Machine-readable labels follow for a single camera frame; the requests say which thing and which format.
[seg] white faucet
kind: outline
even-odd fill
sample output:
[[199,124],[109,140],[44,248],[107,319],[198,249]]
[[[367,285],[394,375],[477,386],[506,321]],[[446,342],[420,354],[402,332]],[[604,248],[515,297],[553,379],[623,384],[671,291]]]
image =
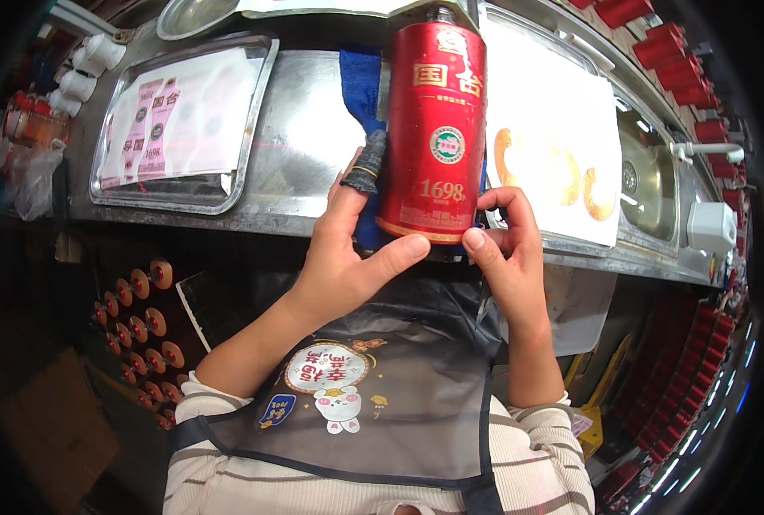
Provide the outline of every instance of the white faucet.
[[725,154],[728,162],[738,163],[745,159],[745,150],[736,143],[671,143],[671,153],[680,161],[692,165],[694,154]]

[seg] sink drain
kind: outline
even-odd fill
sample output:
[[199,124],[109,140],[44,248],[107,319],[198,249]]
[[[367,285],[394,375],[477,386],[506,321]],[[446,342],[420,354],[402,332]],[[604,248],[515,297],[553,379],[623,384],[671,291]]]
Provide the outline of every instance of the sink drain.
[[636,169],[630,161],[622,162],[622,191],[627,195],[636,193],[639,180],[636,178]]

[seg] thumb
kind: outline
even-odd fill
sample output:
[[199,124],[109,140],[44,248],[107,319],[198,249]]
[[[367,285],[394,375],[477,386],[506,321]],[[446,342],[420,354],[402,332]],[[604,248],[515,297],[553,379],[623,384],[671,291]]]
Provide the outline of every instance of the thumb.
[[360,270],[359,280],[373,295],[399,273],[425,259],[428,252],[430,242],[421,234],[397,238],[356,267]]
[[508,263],[504,260],[499,245],[486,232],[478,227],[470,228],[462,236],[462,245],[491,284],[500,283],[508,278]]

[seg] sink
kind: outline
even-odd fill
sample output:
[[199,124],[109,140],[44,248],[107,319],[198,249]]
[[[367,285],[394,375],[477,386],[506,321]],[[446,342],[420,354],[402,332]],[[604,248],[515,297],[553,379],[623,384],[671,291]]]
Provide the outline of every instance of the sink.
[[676,179],[667,143],[643,116],[616,98],[622,144],[622,212],[640,231],[670,240],[676,226]]

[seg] cartoon rabbit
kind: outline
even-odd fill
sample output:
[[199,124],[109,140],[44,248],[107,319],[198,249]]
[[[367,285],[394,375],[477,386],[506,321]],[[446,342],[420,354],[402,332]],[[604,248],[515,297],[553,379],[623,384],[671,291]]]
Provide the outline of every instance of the cartoon rabbit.
[[359,420],[356,419],[356,415],[362,408],[362,398],[356,393],[355,386],[322,388],[314,393],[314,398],[316,407],[327,420],[328,433],[341,433],[342,429],[348,433],[359,431]]

